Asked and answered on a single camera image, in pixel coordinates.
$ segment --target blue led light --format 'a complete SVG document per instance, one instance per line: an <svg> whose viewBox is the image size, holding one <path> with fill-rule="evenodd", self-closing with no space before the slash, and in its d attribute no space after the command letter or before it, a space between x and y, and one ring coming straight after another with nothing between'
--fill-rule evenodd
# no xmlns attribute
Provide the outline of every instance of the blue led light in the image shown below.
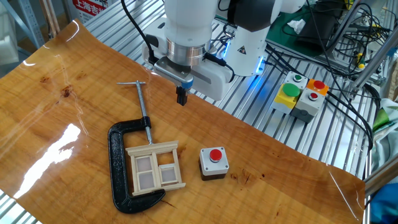
<svg viewBox="0 0 398 224"><path fill-rule="evenodd" d="M264 59L264 56L261 56L260 61L259 61L259 63L257 64L256 73L262 73L262 71L260 71L262 59Z"/></svg>
<svg viewBox="0 0 398 224"><path fill-rule="evenodd" d="M225 58L226 52L228 51L230 44L231 44L231 41L228 41L228 44L226 45L225 51L223 53L223 58Z"/></svg>

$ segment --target wood grain surface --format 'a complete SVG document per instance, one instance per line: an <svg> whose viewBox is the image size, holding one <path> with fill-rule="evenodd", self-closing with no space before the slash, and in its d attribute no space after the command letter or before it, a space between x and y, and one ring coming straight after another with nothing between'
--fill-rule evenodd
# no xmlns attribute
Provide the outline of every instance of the wood grain surface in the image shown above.
<svg viewBox="0 0 398 224"><path fill-rule="evenodd" d="M141 118L136 88L116 84L136 80L147 83L154 142L179 141L187 185L127 215L112 201L107 133ZM175 101L171 82L73 21L0 80L0 189L42 223L361 223L361 180L196 96L184 107ZM127 134L124 142L145 145L146 134ZM229 171L204 182L199 150L218 146Z"/></svg>

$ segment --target red sign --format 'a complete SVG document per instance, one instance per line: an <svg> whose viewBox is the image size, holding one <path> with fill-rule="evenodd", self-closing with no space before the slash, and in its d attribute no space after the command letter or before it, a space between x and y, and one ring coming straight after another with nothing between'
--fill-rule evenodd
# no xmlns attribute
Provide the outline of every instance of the red sign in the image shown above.
<svg viewBox="0 0 398 224"><path fill-rule="evenodd" d="M73 5L80 11L88 13L92 16L96 16L98 13L106 9L97 3L93 3L90 0L72 0Z"/></svg>

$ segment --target green button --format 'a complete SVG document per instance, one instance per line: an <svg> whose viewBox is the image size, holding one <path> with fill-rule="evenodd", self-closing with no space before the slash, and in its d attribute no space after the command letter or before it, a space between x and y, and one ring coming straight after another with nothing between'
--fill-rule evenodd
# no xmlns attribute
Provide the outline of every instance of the green button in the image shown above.
<svg viewBox="0 0 398 224"><path fill-rule="evenodd" d="M291 83L286 83L282 90L287 96L296 97L300 95L300 89Z"/></svg>
<svg viewBox="0 0 398 224"><path fill-rule="evenodd" d="M296 81L296 82L300 82L301 79L302 79L301 75L295 75L294 78L293 78L293 80Z"/></svg>

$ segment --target miniature window frame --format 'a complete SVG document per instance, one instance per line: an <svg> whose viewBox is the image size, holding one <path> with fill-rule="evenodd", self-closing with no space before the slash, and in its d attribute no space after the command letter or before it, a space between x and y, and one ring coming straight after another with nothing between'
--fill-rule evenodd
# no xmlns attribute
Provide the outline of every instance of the miniature window frame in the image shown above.
<svg viewBox="0 0 398 224"><path fill-rule="evenodd" d="M146 194L154 190L164 189L176 190L185 187L185 183L181 180L180 165L177 157L178 141L164 142L159 144L150 144L147 146L137 146L126 148L128 155L131 157L133 196ZM157 154L172 152L174 163L158 165ZM139 171L138 161L140 159L149 158L150 169ZM163 181L162 170L174 170L175 180ZM141 189L140 175L152 173L153 187Z"/></svg>

